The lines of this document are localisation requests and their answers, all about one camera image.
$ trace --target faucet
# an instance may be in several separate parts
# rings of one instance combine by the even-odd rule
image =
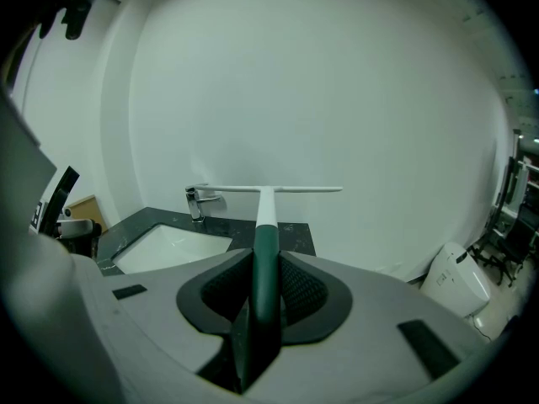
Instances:
[[[208,183],[190,185],[185,188],[185,197],[187,198],[187,205],[189,206],[189,212],[191,213],[191,218],[195,223],[201,223],[204,221],[205,216],[202,210],[199,207],[199,204],[204,202],[211,202],[212,200],[220,201],[222,196],[218,194],[212,198],[201,199],[199,197],[199,192],[195,186],[208,185]]]

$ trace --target sink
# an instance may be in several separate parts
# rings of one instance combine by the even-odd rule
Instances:
[[[170,268],[224,253],[232,239],[159,225],[114,259],[125,274]]]

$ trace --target marble countertop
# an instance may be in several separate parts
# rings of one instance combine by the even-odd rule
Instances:
[[[232,242],[228,248],[228,251],[231,251],[253,246],[256,222],[206,217],[202,223],[194,223],[189,214],[143,208],[112,226],[99,238],[96,263],[101,273],[105,276],[123,274],[115,265],[114,258],[158,225],[231,238]],[[281,250],[316,256],[307,223],[279,223],[279,245]]]

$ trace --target ceiling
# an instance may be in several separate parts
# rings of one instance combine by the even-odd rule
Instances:
[[[524,138],[520,147],[539,154],[539,95],[504,26],[483,0],[430,0],[462,28],[502,94]]]

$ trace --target toilet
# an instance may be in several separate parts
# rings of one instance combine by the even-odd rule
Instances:
[[[476,313],[490,301],[487,277],[455,242],[448,242],[435,257],[421,292],[460,317]]]

